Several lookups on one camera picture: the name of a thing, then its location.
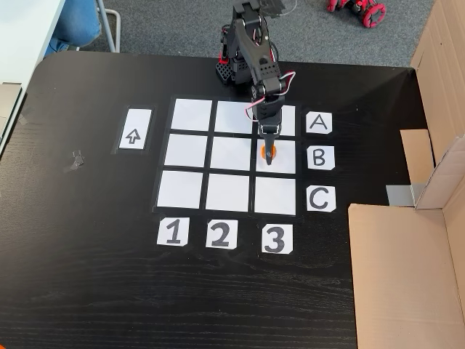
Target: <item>black tabletop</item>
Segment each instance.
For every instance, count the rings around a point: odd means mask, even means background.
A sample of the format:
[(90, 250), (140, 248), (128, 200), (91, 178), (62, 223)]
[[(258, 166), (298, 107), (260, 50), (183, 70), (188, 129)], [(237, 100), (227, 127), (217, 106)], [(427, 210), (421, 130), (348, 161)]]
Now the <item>black tabletop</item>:
[[(215, 64), (65, 52), (38, 66), (0, 160), (0, 345), (356, 348), (347, 207), (387, 205), (385, 185), (409, 184), (399, 130), (426, 128), (415, 72), (280, 63), (297, 72), (286, 95), (302, 158), (297, 213), (231, 214), (237, 248), (211, 249), (218, 212), (176, 215), (154, 208), (154, 193), (176, 98), (249, 100)], [(150, 136), (145, 151), (116, 151), (131, 105), (154, 109)], [(306, 134), (308, 111), (331, 112), (332, 133)], [(335, 169), (307, 168), (314, 144), (335, 147)], [(333, 212), (306, 210), (313, 183), (335, 187)], [(190, 217), (184, 247), (157, 244), (169, 215)], [(292, 253), (262, 253), (269, 222), (293, 225)]]

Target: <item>arrow card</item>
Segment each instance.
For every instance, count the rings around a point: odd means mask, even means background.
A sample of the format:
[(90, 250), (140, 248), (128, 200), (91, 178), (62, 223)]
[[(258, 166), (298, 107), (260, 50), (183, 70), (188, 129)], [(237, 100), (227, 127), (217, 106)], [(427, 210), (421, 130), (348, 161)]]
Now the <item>arrow card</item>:
[(119, 148), (144, 149), (151, 116), (151, 109), (129, 109)]

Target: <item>orange game piece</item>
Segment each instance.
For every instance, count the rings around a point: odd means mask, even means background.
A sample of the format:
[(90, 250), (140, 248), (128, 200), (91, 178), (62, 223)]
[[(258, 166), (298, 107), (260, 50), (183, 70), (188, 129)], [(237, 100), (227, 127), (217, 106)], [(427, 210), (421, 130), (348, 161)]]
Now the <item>orange game piece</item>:
[[(262, 149), (260, 151), (261, 155), (262, 155), (262, 158), (265, 159), (265, 155), (264, 155), (264, 145), (262, 145)], [(276, 157), (276, 147), (273, 146), (273, 149), (271, 150), (271, 159), (274, 159)]]

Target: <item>person's leg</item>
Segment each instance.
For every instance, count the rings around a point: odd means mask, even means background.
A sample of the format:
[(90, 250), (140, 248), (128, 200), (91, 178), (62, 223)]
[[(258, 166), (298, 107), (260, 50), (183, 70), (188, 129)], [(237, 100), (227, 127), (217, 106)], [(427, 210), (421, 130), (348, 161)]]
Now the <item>person's leg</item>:
[(86, 46), (100, 35), (95, 0), (66, 0), (46, 55), (62, 51), (68, 45)]

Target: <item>3x3 grid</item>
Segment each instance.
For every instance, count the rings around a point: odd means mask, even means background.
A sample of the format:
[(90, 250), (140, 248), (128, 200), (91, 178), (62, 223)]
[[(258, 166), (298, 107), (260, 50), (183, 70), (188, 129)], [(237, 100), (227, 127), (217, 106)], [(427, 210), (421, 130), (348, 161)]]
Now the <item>3x3 grid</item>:
[(174, 101), (155, 209), (296, 215), (296, 108), (283, 107), (277, 155), (268, 166), (247, 105)]

